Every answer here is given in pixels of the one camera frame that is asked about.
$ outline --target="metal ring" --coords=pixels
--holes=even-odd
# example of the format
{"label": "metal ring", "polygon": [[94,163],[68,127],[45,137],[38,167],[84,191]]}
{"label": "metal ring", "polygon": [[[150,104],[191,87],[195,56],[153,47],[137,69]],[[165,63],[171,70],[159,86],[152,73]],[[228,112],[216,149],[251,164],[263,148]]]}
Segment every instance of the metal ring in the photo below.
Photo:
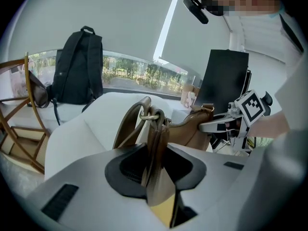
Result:
{"label": "metal ring", "polygon": [[155,121],[159,118],[159,114],[156,115],[143,115],[143,111],[140,111],[139,117],[141,120],[145,121]]}
{"label": "metal ring", "polygon": [[[203,105],[201,106],[202,108],[205,108],[205,107],[203,107]],[[208,108],[205,108],[205,109],[207,109],[208,110]],[[213,112],[215,110],[215,107],[213,106],[213,109],[210,111],[210,112]]]}

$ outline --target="white sofa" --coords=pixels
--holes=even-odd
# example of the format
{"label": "white sofa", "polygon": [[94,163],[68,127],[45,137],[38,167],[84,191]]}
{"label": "white sofa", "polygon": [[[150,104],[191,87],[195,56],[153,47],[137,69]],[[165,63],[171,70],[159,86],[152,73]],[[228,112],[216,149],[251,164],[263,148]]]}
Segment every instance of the white sofa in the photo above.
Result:
{"label": "white sofa", "polygon": [[[85,112],[59,126],[51,135],[45,157],[45,180],[88,155],[112,150],[118,127],[127,110],[143,97],[149,96],[152,105],[162,109],[165,116],[172,117],[168,103],[157,96],[140,93],[110,92],[98,98]],[[177,113],[179,119],[186,116]]]}

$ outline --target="black slot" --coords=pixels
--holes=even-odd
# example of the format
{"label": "black slot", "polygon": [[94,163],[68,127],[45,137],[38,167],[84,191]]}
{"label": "black slot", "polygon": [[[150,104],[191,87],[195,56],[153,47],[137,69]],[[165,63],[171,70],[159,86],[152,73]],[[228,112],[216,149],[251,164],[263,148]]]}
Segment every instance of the black slot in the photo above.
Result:
{"label": "black slot", "polygon": [[226,131],[226,124],[217,124],[217,131]]}
{"label": "black slot", "polygon": [[245,137],[244,140],[243,140],[242,149],[245,149],[246,142],[247,142],[247,137]]}
{"label": "black slot", "polygon": [[238,170],[242,170],[244,165],[243,164],[237,164],[237,163],[233,163],[233,162],[226,162],[224,164],[224,166],[227,166],[227,167],[232,167],[234,169],[238,169]]}
{"label": "black slot", "polygon": [[183,204],[180,192],[177,191],[173,206],[172,220],[169,227],[174,228],[197,215],[198,214],[193,209]]}
{"label": "black slot", "polygon": [[[109,185],[126,197],[146,199],[146,189],[141,186],[148,151],[146,144],[126,148],[127,153],[112,159],[105,168]],[[178,191],[195,188],[206,175],[205,164],[189,154],[167,146],[164,166]]]}
{"label": "black slot", "polygon": [[43,207],[42,212],[57,221],[76,194],[78,188],[74,185],[65,184]]}

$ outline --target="floor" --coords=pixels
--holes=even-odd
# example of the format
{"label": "floor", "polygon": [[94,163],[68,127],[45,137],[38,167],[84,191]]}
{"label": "floor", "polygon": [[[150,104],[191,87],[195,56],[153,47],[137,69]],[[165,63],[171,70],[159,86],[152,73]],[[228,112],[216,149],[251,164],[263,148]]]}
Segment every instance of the floor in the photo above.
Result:
{"label": "floor", "polygon": [[44,181],[44,175],[13,164],[1,153],[0,171],[11,191],[24,198]]}

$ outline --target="handbag strap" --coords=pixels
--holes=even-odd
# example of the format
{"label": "handbag strap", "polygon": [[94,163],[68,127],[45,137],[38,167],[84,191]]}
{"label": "handbag strap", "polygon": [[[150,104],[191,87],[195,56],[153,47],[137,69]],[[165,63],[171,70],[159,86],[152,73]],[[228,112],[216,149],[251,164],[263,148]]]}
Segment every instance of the handbag strap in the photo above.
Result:
{"label": "handbag strap", "polygon": [[131,106],[131,108],[126,112],[117,131],[113,149],[131,146],[136,143],[136,140],[145,123],[145,120],[141,120],[141,122],[136,127],[141,107],[143,107],[143,115],[147,116],[151,107],[151,98],[144,97],[139,102]]}
{"label": "handbag strap", "polygon": [[191,106],[191,113],[179,124],[170,124],[169,143],[176,143],[190,148],[206,151],[210,143],[211,134],[199,131],[202,123],[213,120],[214,106],[203,104]]}
{"label": "handbag strap", "polygon": [[164,167],[163,159],[169,139],[169,125],[164,112],[156,106],[152,106],[150,116],[155,115],[158,115],[158,119],[151,121],[150,124],[147,141],[148,162],[141,182],[142,186],[149,189],[154,187],[159,173]]}

